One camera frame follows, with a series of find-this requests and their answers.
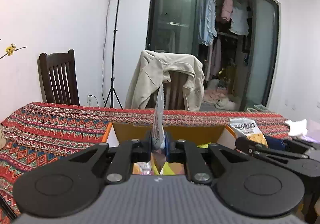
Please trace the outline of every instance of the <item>power outlet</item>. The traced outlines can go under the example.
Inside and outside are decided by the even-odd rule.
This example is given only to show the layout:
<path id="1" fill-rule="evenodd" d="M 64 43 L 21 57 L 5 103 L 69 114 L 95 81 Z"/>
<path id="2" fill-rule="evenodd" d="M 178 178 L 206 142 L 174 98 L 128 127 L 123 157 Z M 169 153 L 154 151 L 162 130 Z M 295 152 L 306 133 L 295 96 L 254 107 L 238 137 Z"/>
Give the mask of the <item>power outlet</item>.
<path id="1" fill-rule="evenodd" d="M 91 97 L 89 95 L 87 95 L 87 103 L 89 106 L 91 105 Z"/>

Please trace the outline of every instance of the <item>sliding glass door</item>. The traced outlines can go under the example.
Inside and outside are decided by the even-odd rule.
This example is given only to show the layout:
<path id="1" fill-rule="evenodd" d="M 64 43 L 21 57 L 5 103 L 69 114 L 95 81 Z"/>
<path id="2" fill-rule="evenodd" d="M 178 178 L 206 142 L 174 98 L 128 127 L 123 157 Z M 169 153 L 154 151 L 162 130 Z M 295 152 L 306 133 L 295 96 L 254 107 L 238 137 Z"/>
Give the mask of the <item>sliding glass door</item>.
<path id="1" fill-rule="evenodd" d="M 252 43 L 244 98 L 240 109 L 267 105 L 276 60 L 278 5 L 272 0 L 254 0 Z"/>
<path id="2" fill-rule="evenodd" d="M 198 0 L 153 0 L 152 27 L 147 49 L 195 54 Z"/>

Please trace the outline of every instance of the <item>patterned tablecloth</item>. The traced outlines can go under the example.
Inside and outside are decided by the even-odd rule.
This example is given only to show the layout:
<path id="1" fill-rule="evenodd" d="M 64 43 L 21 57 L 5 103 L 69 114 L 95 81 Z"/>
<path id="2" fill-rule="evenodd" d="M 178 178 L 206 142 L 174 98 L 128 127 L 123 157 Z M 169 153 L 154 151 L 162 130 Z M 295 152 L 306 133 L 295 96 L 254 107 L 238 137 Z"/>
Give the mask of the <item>patterned tablecloth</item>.
<path id="1" fill-rule="evenodd" d="M 289 131 L 284 125 L 286 119 L 276 113 L 166 110 L 164 125 L 227 125 L 233 117 L 254 119 L 264 134 L 273 137 L 284 137 Z M 28 104 L 2 122 L 7 143 L 0 151 L 0 193 L 18 214 L 12 198 L 12 184 L 24 172 L 99 143 L 108 122 L 150 125 L 152 121 L 151 109 L 92 108 L 38 102 Z M 0 224 L 9 223 L 3 214 L 0 217 Z"/>

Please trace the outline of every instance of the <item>beige jacket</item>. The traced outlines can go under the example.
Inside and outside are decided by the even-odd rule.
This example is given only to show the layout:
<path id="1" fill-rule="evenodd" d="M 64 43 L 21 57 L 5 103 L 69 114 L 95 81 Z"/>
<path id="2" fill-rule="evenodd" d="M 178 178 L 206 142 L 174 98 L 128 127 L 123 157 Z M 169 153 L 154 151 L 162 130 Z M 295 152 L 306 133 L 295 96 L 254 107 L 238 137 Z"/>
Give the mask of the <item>beige jacket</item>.
<path id="1" fill-rule="evenodd" d="M 198 111 L 204 95 L 201 62 L 189 54 L 153 51 L 141 52 L 128 89 L 125 108 L 144 109 L 161 83 L 171 82 L 169 71 L 188 74 L 182 90 L 184 105 L 188 111 Z"/>

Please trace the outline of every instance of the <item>beige vase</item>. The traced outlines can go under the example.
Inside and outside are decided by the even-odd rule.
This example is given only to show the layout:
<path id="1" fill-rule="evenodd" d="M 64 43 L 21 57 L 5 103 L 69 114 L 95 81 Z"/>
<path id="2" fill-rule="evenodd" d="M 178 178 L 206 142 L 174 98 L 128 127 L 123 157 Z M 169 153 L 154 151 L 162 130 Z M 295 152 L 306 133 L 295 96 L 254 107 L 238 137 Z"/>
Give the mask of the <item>beige vase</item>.
<path id="1" fill-rule="evenodd" d="M 4 132 L 2 129 L 1 123 L 0 123 L 0 149 L 4 148 L 5 143 L 6 143 L 6 139 L 4 136 Z"/>

